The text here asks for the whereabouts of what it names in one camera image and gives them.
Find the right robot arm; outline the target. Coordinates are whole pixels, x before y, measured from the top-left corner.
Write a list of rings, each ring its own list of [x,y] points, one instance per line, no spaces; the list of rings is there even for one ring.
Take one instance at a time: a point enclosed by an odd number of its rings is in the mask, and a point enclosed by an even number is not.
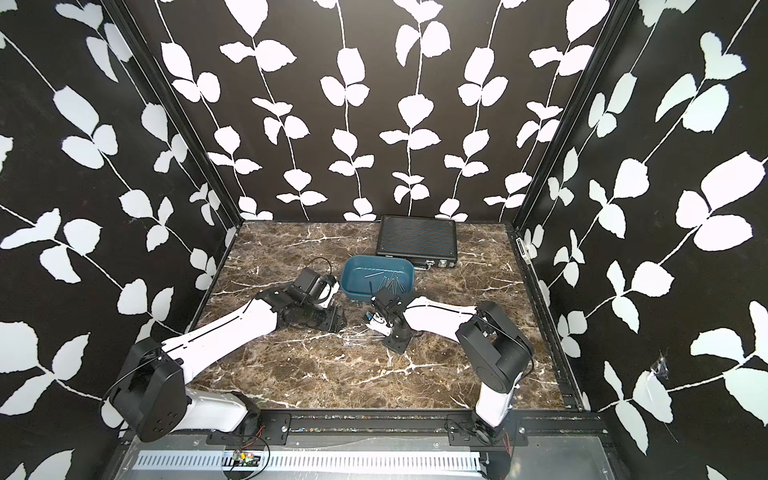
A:
[[[382,288],[371,296],[368,327],[384,335],[383,344],[404,354],[418,333],[432,333],[459,344],[481,381],[470,431],[480,441],[494,440],[514,397],[514,389],[534,366],[528,338],[493,301],[474,306],[440,303],[414,292],[397,295]]]

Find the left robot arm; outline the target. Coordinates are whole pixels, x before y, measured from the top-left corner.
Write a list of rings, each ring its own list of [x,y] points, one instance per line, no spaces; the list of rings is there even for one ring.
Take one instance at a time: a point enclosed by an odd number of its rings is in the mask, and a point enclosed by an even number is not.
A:
[[[143,442],[178,430],[233,432],[258,408],[243,394],[210,393],[188,385],[206,368],[247,343],[288,326],[336,333],[345,325],[334,303],[337,285],[317,302],[287,291],[262,291],[233,312],[187,334],[135,343],[103,402],[113,407]]]

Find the teal plastic storage box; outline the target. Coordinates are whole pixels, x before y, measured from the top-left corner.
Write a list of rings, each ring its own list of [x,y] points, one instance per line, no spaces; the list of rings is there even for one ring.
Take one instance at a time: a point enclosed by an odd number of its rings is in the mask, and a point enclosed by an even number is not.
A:
[[[394,294],[411,292],[413,265],[405,259],[356,255],[346,260],[340,280],[341,291],[349,300],[369,302],[381,289]]]

